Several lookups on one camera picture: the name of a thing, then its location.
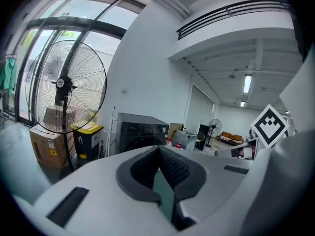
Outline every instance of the washing machine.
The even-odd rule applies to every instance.
[[[165,145],[169,125],[150,116],[118,113],[115,154],[152,145]]]

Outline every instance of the fan pole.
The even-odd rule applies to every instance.
[[[63,121],[62,121],[62,128],[63,128],[63,142],[64,142],[64,148],[65,148],[65,154],[67,156],[68,164],[73,172],[73,165],[71,162],[70,158],[70,152],[69,152],[69,147],[68,147],[68,141],[67,141],[67,134],[66,134],[66,114],[67,114],[67,104],[68,104],[68,98],[64,97],[63,98]]]
[[[213,131],[213,127],[211,127],[211,133],[210,133],[210,143],[211,143],[211,136],[212,136],[212,131]]]

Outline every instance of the washing machine door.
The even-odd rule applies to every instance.
[[[157,139],[156,137],[143,137],[140,138],[139,140],[136,140],[135,142],[131,143],[128,146],[127,151],[133,150],[136,148],[143,148],[146,146],[153,146],[153,145],[163,145],[162,141]]]

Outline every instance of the control panel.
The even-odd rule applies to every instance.
[[[157,125],[157,124],[133,124],[133,123],[124,123],[122,125],[123,132],[132,132],[132,133],[168,133],[168,126]]]

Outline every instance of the warning label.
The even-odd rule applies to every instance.
[[[57,151],[55,149],[50,149],[50,153],[54,156],[57,156]]]

